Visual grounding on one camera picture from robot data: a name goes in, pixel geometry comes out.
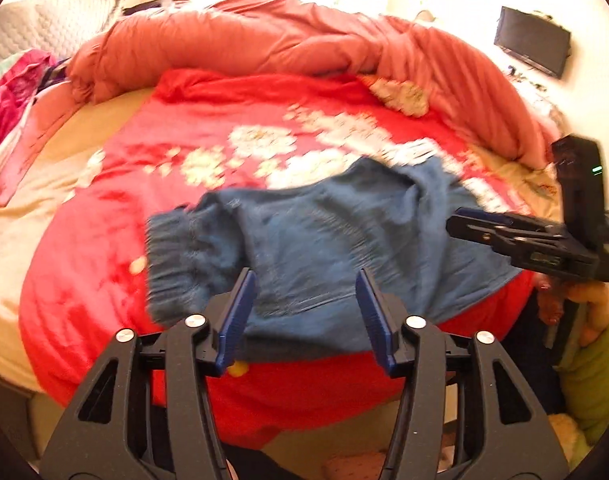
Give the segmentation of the green right sleeve forearm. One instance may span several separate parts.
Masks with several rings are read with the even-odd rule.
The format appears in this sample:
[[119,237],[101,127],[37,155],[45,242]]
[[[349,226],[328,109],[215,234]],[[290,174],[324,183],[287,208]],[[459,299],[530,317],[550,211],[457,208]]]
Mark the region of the green right sleeve forearm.
[[595,445],[609,426],[609,325],[596,341],[582,347],[579,337],[587,312],[587,306],[579,307],[557,370],[567,413],[577,422],[589,445]]

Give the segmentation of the right hand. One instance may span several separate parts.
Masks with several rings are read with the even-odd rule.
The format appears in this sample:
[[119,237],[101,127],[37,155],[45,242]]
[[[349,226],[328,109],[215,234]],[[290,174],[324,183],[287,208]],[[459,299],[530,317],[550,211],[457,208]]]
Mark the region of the right hand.
[[585,322],[578,337],[581,348],[596,342],[608,328],[608,283],[564,282],[553,276],[537,274],[533,284],[537,291],[539,319],[547,326],[553,326],[562,319],[566,301],[585,306]]

